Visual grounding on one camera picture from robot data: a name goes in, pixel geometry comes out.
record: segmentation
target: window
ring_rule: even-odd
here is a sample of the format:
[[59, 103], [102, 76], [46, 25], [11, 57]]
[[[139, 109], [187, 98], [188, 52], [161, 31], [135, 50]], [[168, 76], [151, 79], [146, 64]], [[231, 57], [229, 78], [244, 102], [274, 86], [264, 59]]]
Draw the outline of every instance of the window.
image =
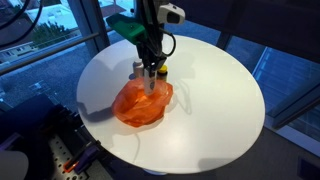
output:
[[76, 88], [83, 68], [90, 61], [84, 43], [66, 49], [37, 63], [1, 76], [4, 101], [16, 106], [39, 93], [72, 111], [76, 108]]
[[254, 76], [266, 101], [266, 110], [271, 111], [304, 82], [319, 74], [320, 64], [266, 48], [256, 67]]
[[130, 12], [130, 9], [134, 7], [134, 0], [99, 0], [99, 5], [103, 19], [115, 13], [131, 16], [132, 13]]
[[320, 105], [289, 123], [289, 126], [320, 142]]
[[8, 56], [14, 55], [11, 51], [7, 51], [6, 54], [7, 54]]
[[19, 48], [17, 48], [17, 51], [23, 51], [23, 50], [25, 50], [25, 48], [24, 47], [19, 47]]
[[264, 49], [263, 45], [233, 36], [226, 51], [252, 73]]

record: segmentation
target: building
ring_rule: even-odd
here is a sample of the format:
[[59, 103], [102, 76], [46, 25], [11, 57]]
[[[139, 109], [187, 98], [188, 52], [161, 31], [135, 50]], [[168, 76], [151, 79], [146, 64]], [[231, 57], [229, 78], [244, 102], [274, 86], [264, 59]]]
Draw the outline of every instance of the building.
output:
[[[22, 7], [26, 0], [7, 0], [10, 2], [12, 7], [20, 6]], [[34, 9], [39, 7], [39, 1], [38, 0], [30, 0], [27, 9]]]
[[7, 0], [0, 0], [0, 24], [6, 22], [8, 17], [11, 16], [12, 11], [8, 8], [10, 6]]
[[[18, 37], [20, 37], [24, 32], [26, 32], [30, 27], [30, 22], [26, 19], [18, 19], [9, 25], [7, 28], [0, 30], [1, 44], [10, 42]], [[28, 34], [21, 41], [11, 44], [9, 46], [0, 48], [0, 62], [10, 62], [19, 56], [27, 54], [29, 52], [34, 52], [37, 48], [32, 45], [32, 34]]]
[[[38, 9], [26, 10], [26, 13], [33, 22], [37, 16]], [[58, 25], [64, 26], [69, 30], [78, 28], [71, 10], [62, 4], [43, 7], [37, 24], [40, 25], [43, 23], [48, 23], [49, 25], [49, 22], [52, 24], [57, 23]]]

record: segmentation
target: green bracket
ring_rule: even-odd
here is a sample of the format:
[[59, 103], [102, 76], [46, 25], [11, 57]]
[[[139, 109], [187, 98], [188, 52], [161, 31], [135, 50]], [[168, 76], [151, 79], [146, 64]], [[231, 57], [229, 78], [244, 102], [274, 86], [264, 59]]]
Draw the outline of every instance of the green bracket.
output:
[[148, 38], [146, 29], [135, 18], [114, 14], [108, 17], [106, 21], [113, 30], [134, 45]]

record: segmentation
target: metal rod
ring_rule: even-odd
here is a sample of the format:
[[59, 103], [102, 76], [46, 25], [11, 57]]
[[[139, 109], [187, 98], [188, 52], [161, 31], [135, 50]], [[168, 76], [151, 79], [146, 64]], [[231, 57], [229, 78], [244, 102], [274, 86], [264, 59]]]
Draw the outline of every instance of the metal rod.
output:
[[303, 114], [307, 113], [308, 111], [312, 110], [313, 108], [315, 108], [319, 104], [320, 104], [320, 98], [315, 99], [313, 102], [311, 102], [310, 104], [308, 104], [305, 107], [303, 107], [303, 109], [300, 109], [299, 111], [292, 113], [289, 117], [286, 117], [286, 118], [283, 118], [283, 119], [280, 119], [280, 120], [274, 119], [272, 127], [274, 129], [280, 129], [283, 126], [285, 126], [285, 125], [291, 123], [292, 121], [296, 120], [297, 118], [299, 118]]
[[66, 50], [66, 49], [68, 49], [68, 48], [71, 48], [71, 47], [73, 47], [73, 46], [75, 46], [75, 45], [78, 45], [78, 44], [80, 44], [80, 43], [83, 43], [83, 42], [85, 42], [85, 41], [87, 41], [87, 40], [93, 39], [93, 38], [95, 38], [95, 37], [97, 37], [97, 36], [99, 36], [99, 33], [93, 33], [93, 34], [91, 34], [91, 35], [89, 35], [89, 36], [86, 36], [86, 37], [84, 37], [84, 38], [81, 38], [81, 39], [79, 39], [79, 40], [76, 40], [76, 41], [74, 41], [74, 42], [71, 42], [70, 44], [67, 44], [67, 45], [58, 47], [57, 49], [54, 49], [54, 50], [52, 50], [52, 51], [50, 51], [50, 52], [41, 54], [41, 55], [39, 55], [39, 56], [36, 56], [36, 57], [34, 57], [34, 58], [31, 58], [31, 59], [26, 60], [26, 61], [24, 61], [24, 62], [21, 62], [21, 63], [19, 63], [19, 64], [12, 65], [12, 66], [10, 66], [10, 67], [8, 67], [8, 68], [5, 68], [5, 69], [3, 69], [3, 70], [0, 70], [0, 76], [4, 75], [4, 74], [6, 74], [6, 73], [9, 73], [9, 72], [11, 72], [11, 71], [17, 70], [17, 69], [19, 69], [19, 68], [21, 68], [21, 67], [23, 67], [23, 66], [26, 66], [26, 65], [29, 65], [29, 64], [31, 64], [31, 63], [37, 62], [37, 61], [39, 61], [39, 60], [41, 60], [41, 59], [43, 59], [43, 58], [46, 58], [46, 57], [48, 57], [48, 56], [51, 56], [51, 55], [53, 55], [53, 54], [56, 54], [56, 53], [61, 52], [61, 51], [63, 51], [63, 50]]

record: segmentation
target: glass window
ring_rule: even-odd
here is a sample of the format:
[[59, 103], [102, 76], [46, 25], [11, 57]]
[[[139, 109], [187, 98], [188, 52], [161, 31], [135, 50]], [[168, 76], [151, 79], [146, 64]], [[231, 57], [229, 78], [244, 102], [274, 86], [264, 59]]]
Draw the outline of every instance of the glass window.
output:
[[233, 36], [226, 51], [252, 73], [264, 49], [263, 45]]
[[77, 111], [77, 83], [90, 60], [83, 43], [2, 75], [0, 83], [5, 94], [1, 98], [14, 107], [32, 96], [44, 93], [52, 102]]
[[320, 142], [320, 105], [289, 123], [289, 126]]
[[99, 0], [101, 14], [105, 19], [115, 13], [125, 16], [132, 16], [131, 9], [134, 7], [134, 0]]
[[[81, 38], [81, 33], [67, 0], [61, 1], [62, 3], [59, 0], [43, 2], [41, 16], [30, 35], [17, 43], [0, 48], [2, 51], [14, 48], [20, 53], [24, 51], [25, 54], [16, 57], [12, 52], [6, 51], [7, 56], [1, 59], [6, 63], [2, 63], [0, 69], [30, 60]], [[6, 17], [1, 16], [1, 22], [6, 22], [4, 19], [10, 19], [17, 12], [10, 6], [5, 8], [10, 14], [7, 14]], [[26, 32], [34, 22], [38, 11], [39, 3], [35, 1], [28, 6], [23, 16], [8, 27], [1, 29], [0, 45], [17, 39]], [[4, 92], [1, 98], [14, 107], [36, 94], [44, 93], [54, 103], [61, 103], [71, 110], [77, 111], [76, 86], [82, 70], [90, 59], [87, 46], [82, 43], [4, 74], [0, 76], [1, 90]]]
[[266, 110], [270, 111], [318, 73], [320, 64], [266, 48], [255, 69], [254, 77], [264, 95]]

